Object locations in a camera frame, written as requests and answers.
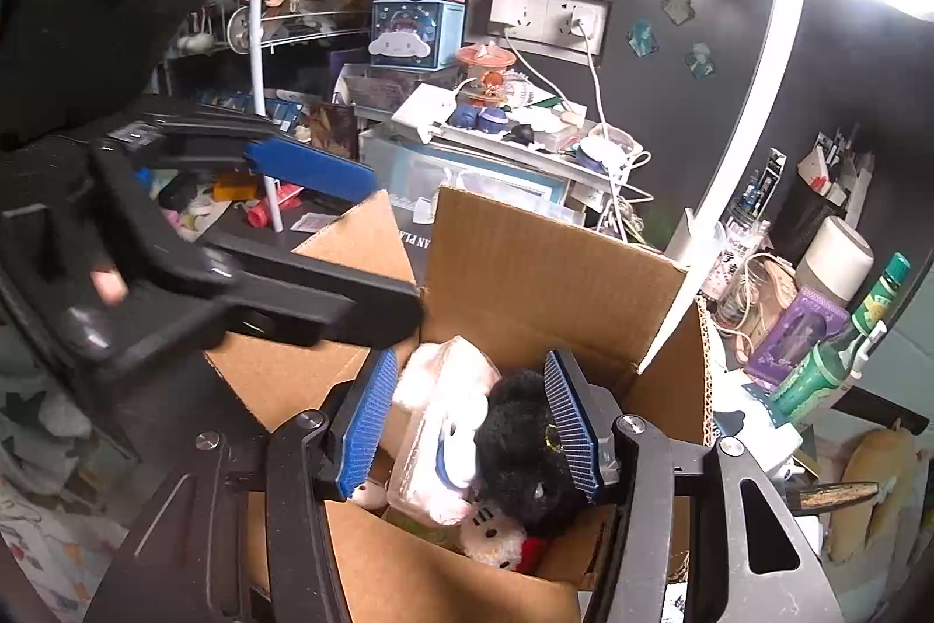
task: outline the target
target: wall socket panel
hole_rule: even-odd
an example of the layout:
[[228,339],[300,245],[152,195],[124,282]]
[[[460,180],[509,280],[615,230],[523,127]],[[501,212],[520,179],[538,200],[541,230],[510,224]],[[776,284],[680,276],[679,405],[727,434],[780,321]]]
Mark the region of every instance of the wall socket panel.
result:
[[[594,34],[590,39],[590,50],[599,57],[604,50],[606,27],[610,16],[610,2],[605,0],[522,0],[523,24],[508,27],[506,32],[516,41],[554,46],[565,51],[576,51],[586,55],[587,45],[580,35],[571,32],[571,17],[577,7],[585,7],[594,13]],[[502,27],[490,23],[489,32],[496,35]],[[535,48],[539,53],[548,52]]]

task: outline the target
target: green bottle cap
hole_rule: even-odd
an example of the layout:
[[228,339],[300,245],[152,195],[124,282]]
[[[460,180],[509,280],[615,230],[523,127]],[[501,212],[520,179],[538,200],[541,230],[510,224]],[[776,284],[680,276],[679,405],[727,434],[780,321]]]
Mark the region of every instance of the green bottle cap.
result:
[[908,277],[911,268],[908,259],[905,259],[900,252],[895,252],[886,265],[886,275],[895,282],[896,286],[901,286],[905,282],[905,278]]

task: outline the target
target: ribbed blue pad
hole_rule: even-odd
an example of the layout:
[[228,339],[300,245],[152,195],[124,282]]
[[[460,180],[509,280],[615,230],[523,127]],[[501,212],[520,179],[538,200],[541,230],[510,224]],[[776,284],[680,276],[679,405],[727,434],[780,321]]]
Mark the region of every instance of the ribbed blue pad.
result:
[[344,436],[341,472],[337,479],[337,487],[344,499],[350,499],[353,490],[366,480],[370,472],[398,379],[396,353],[391,349],[380,352]]
[[584,414],[555,352],[545,356],[545,396],[557,435],[562,440],[564,458],[571,468],[571,478],[579,491],[593,502],[600,487],[597,480],[597,443],[590,438]]

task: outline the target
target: purple package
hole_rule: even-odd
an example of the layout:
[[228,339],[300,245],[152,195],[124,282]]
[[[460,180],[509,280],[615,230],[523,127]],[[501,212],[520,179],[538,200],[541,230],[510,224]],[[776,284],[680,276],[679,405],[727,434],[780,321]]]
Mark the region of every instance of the purple package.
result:
[[821,339],[840,331],[846,310],[819,291],[805,286],[785,310],[746,364],[746,374],[774,391]]

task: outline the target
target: green bottle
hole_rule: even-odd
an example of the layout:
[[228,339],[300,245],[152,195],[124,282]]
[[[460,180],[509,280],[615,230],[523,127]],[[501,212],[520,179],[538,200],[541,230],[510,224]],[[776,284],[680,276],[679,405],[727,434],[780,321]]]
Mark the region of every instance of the green bottle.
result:
[[884,273],[850,315],[846,327],[818,342],[778,386],[769,401],[791,422],[808,416],[847,379],[856,349],[886,313],[911,267],[904,256],[895,252]]

